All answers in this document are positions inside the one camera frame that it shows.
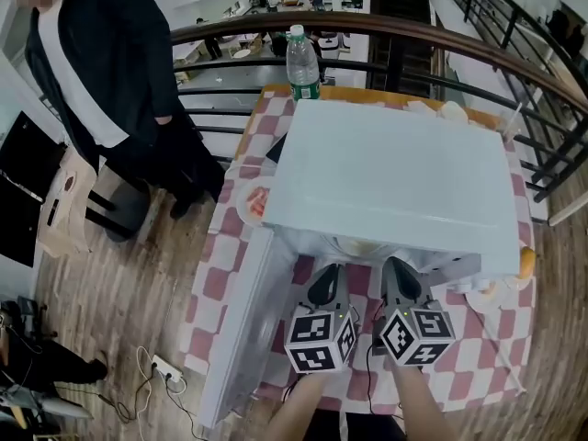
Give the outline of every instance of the water bottle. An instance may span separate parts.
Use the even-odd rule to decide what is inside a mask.
[[[321,93],[321,74],[312,43],[304,36],[304,27],[290,28],[286,68],[290,90],[295,101],[318,99]]]

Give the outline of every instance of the power strip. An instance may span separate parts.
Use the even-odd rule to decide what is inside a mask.
[[[182,371],[176,369],[167,361],[161,359],[158,355],[155,355],[153,357],[153,363],[157,365],[155,368],[162,373],[164,379],[167,377],[168,374],[171,376],[171,380],[176,384],[182,379]]]

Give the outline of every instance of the wooden floor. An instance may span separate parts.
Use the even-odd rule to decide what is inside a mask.
[[[588,185],[576,175],[552,200],[560,209]],[[118,179],[103,175],[107,195]],[[78,261],[45,257],[37,298],[49,305],[48,323],[59,341],[86,359],[108,353],[111,374],[103,393],[131,406],[142,382],[135,361],[143,345],[177,365],[178,325],[183,321],[203,239],[213,211],[211,201],[194,207],[182,220],[169,219],[173,200],[166,197],[144,243],[116,245],[87,224],[92,253]],[[588,416],[588,214],[581,210],[560,226],[537,226],[537,285],[533,346],[524,377],[528,393],[516,401],[448,413],[463,440],[576,439]],[[143,367],[149,364],[143,359]],[[196,412],[203,380],[188,377],[183,403]],[[144,395],[141,393],[139,406]],[[68,426],[83,439],[141,439],[137,423],[123,425],[114,410],[96,396],[63,391],[82,403],[95,419]],[[243,419],[229,420],[219,439],[260,439],[277,405],[253,403]],[[153,383],[149,409],[141,416],[145,441],[188,440],[190,422],[167,397],[160,379]],[[195,428],[196,435],[201,435]]]

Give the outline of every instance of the red and white tablecloth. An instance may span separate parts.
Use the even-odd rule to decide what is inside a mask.
[[[263,93],[245,140],[245,151],[227,171],[209,234],[192,288],[186,322],[180,337],[185,366],[206,375],[211,351],[221,331],[232,286],[239,274],[252,228],[237,214],[235,202],[241,188],[252,178],[272,176],[273,162],[265,158],[269,148],[288,131],[294,102],[280,93]],[[534,247],[533,229],[525,194],[525,180],[512,143],[505,146],[516,200],[520,240]],[[300,256],[291,286],[310,277],[315,260]],[[372,320],[379,309],[381,269],[347,265],[350,300],[360,315],[358,340],[348,368],[331,378],[320,406],[325,409],[368,413],[366,353],[371,345]],[[445,286],[433,294],[449,312],[457,341],[423,373],[435,400],[444,411],[475,407],[511,399],[520,392],[520,380],[531,346],[536,283],[514,292],[501,309],[479,315],[462,294]],[[284,350],[287,315],[277,330],[258,395],[281,399],[296,378]],[[400,413],[398,394],[391,375],[390,360],[371,356],[371,399],[375,413]]]

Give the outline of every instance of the black pants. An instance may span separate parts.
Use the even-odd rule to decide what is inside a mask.
[[[86,363],[53,341],[43,341],[38,345],[30,343],[35,352],[12,338],[10,341],[8,374],[16,383],[24,382],[29,389],[48,391],[53,382],[93,384],[107,376],[107,368],[100,361],[95,359]]]
[[[206,49],[209,50],[210,58],[215,61],[217,57],[222,57],[221,48],[219,47],[219,42],[214,38],[210,38],[204,40],[206,44]]]
[[[387,415],[346,413],[349,441],[405,441],[406,435]],[[317,410],[312,416],[304,441],[341,441],[339,412]]]
[[[178,200],[196,200],[209,191],[217,201],[224,183],[224,170],[202,143],[187,114],[174,115],[159,128],[153,146],[128,138],[101,153],[130,175],[150,185],[163,187]]]

